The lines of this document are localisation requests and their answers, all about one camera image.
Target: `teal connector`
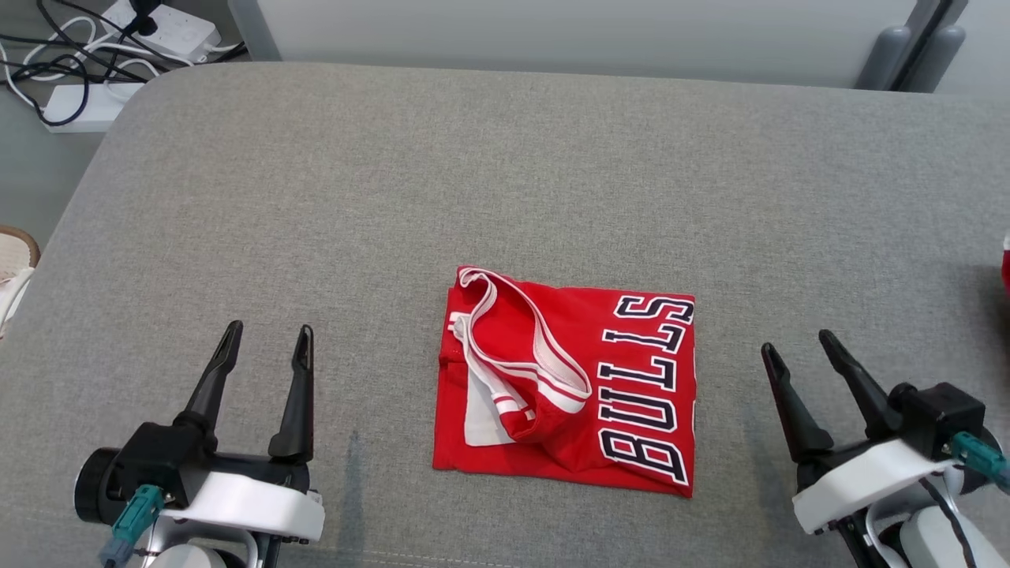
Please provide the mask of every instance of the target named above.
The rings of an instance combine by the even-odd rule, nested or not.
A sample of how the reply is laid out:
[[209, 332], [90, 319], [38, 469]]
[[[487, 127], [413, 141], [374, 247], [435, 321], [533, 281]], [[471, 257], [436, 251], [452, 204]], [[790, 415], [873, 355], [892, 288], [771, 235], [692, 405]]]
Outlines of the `teal connector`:
[[112, 526], [112, 538], [105, 543], [98, 560], [104, 568], [125, 567], [133, 556], [133, 545], [140, 535], [155, 524], [155, 517], [165, 508], [162, 490], [154, 485], [141, 485], [126, 508]]
[[950, 450], [954, 459], [991, 479], [1003, 492], [1010, 493], [1010, 465], [999, 450], [967, 432], [954, 435]]

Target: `robotic arm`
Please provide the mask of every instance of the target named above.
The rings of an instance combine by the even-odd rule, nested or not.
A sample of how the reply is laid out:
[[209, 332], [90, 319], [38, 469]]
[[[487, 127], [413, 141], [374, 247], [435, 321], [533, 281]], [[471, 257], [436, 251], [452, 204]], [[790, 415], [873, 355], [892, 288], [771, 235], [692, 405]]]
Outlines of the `robotic arm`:
[[[228, 324], [186, 408], [172, 425], [144, 422], [122, 449], [96, 450], [78, 474], [78, 516], [113, 528], [99, 555], [104, 568], [274, 568], [283, 543], [322, 535], [322, 499], [309, 487], [313, 450], [313, 337], [303, 325], [281, 430], [268, 456], [217, 453], [214, 428], [224, 382], [234, 369], [242, 322]], [[141, 534], [145, 548], [134, 550]], [[189, 544], [237, 543], [244, 558]]]
[[885, 395], [834, 334], [822, 329], [819, 339], [863, 413], [865, 441], [835, 448], [775, 347], [762, 347], [797, 464], [793, 505], [804, 531], [837, 531], [860, 568], [1010, 568], [953, 500], [990, 482], [1010, 492], [1006, 459], [983, 427], [985, 405], [948, 383], [921, 391], [902, 383]]

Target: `power strip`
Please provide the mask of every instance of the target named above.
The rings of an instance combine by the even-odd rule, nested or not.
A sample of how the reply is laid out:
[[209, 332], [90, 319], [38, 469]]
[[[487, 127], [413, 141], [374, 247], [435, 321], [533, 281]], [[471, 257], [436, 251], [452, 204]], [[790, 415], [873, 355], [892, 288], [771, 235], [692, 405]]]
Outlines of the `power strip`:
[[[136, 12], [129, 5], [129, 0], [117, 0], [102, 14], [119, 27], [126, 27]], [[138, 41], [146, 44], [160, 54], [176, 56], [193, 63], [207, 61], [210, 49], [221, 42], [221, 34], [213, 22], [181, 12], [164, 4], [150, 13], [152, 19], [158, 24], [158, 30], [150, 35], [134, 33]], [[116, 33], [116, 29], [102, 22], [107, 33]]]
[[[115, 83], [111, 88], [119, 97], [128, 99], [142, 86], [140, 83]], [[82, 94], [84, 94], [82, 85], [57, 85], [53, 89], [53, 96], [49, 97], [45, 110], [42, 111], [42, 116], [50, 122], [66, 120], [77, 111], [77, 107], [81, 106]], [[109, 94], [105, 85], [92, 83], [88, 85], [88, 104], [76, 120], [63, 126], [45, 127], [56, 133], [104, 132], [109, 129], [116, 116], [119, 116], [124, 104], [126, 103]]]

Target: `power outlet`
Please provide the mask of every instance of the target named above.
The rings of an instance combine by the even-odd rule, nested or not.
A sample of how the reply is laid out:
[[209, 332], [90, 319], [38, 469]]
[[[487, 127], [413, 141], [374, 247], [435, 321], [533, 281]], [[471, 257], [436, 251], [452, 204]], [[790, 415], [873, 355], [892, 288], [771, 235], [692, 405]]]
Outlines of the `power outlet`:
[[[135, 14], [129, 5], [129, 0], [118, 0], [102, 15], [119, 27], [126, 27], [133, 21]], [[155, 8], [150, 17], [158, 24], [158, 30], [146, 36], [138, 33], [134, 33], [133, 36], [160, 54], [176, 56], [193, 63], [203, 63], [207, 61], [210, 49], [221, 41], [221, 34], [213, 22], [164, 4]], [[107, 22], [102, 22], [102, 25], [105, 26], [107, 33], [116, 32]]]

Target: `gray tablecloth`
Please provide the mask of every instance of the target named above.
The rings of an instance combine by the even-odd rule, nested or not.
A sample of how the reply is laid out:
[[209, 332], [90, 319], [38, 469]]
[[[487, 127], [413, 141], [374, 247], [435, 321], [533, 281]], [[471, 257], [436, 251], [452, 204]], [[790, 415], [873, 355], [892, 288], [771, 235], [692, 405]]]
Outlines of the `gray tablecloth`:
[[[4, 566], [88, 566], [75, 474], [170, 421], [245, 321], [222, 451], [263, 453], [316, 330], [322, 542], [284, 566], [850, 566], [792, 515], [759, 347], [839, 442], [834, 329], [885, 388], [946, 380], [1010, 440], [1010, 105], [676, 80], [249, 64], [113, 125], [0, 342]], [[695, 498], [430, 467], [453, 269], [697, 296]], [[1010, 555], [1010, 501], [967, 511]]]

